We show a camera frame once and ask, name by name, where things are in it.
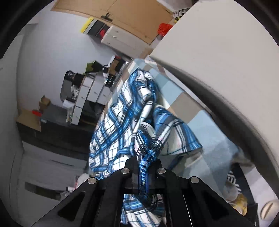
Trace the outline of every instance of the storage box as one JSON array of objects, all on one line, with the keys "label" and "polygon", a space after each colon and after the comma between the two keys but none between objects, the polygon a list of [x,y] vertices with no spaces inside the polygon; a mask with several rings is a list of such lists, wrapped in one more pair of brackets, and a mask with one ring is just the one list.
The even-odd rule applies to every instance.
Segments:
[{"label": "storage box", "polygon": [[45,96],[43,96],[41,98],[41,100],[39,101],[39,111],[41,113],[43,113],[44,110],[49,106],[49,104],[50,104],[50,99],[48,99]]}]

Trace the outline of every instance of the laundry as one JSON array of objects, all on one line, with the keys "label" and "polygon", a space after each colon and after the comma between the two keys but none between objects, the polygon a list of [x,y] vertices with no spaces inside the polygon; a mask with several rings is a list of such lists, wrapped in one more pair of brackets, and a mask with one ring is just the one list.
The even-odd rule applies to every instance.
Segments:
[{"label": "laundry", "polygon": [[136,69],[97,125],[90,144],[89,166],[98,179],[137,157],[140,194],[124,195],[121,216],[122,223],[132,226],[158,226],[163,215],[161,196],[147,193],[149,165],[159,154],[182,155],[202,147],[186,123],[156,104],[159,93],[150,73]]}]

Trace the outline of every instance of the wooden cabinet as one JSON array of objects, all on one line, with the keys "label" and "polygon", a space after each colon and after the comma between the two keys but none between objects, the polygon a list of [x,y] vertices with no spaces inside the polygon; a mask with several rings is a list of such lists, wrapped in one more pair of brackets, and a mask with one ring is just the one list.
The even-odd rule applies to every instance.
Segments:
[{"label": "wooden cabinet", "polygon": [[161,23],[169,23],[171,14],[156,0],[58,0],[54,11],[93,16],[106,24],[116,25],[134,34],[148,44],[157,36]]}]

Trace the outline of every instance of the bolt head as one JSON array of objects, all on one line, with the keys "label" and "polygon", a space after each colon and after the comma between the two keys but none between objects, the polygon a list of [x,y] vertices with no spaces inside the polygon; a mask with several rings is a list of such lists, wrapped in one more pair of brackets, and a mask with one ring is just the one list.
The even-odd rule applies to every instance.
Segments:
[{"label": "bolt head", "polygon": [[130,170],[127,169],[127,168],[123,168],[123,169],[121,170],[121,173],[123,173],[123,174],[127,174],[127,173],[129,173],[129,172],[130,172]]},{"label": "bolt head", "polygon": [[97,179],[95,177],[91,177],[87,181],[90,185],[95,184],[97,182]]},{"label": "bolt head", "polygon": [[159,168],[159,169],[157,169],[157,172],[158,172],[159,174],[164,174],[164,173],[166,172],[166,169],[164,169],[164,168]]},{"label": "bolt head", "polygon": [[199,183],[199,178],[197,178],[197,177],[192,177],[192,178],[191,178],[191,182],[194,183],[194,184],[197,184],[197,183]]}]

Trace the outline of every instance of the cloth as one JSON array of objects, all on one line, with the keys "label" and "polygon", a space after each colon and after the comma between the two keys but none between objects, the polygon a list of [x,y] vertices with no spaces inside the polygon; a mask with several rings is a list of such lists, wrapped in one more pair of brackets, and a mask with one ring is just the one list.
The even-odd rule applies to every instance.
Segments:
[{"label": "cloth", "polygon": [[187,124],[155,104],[159,93],[150,73],[136,69],[99,121],[90,144],[89,165],[98,179],[123,168],[128,158],[137,157],[140,194],[124,196],[121,216],[122,223],[132,226],[158,226],[161,221],[157,215],[164,211],[162,198],[147,193],[146,171],[152,161],[160,153],[180,155],[201,148]]}]

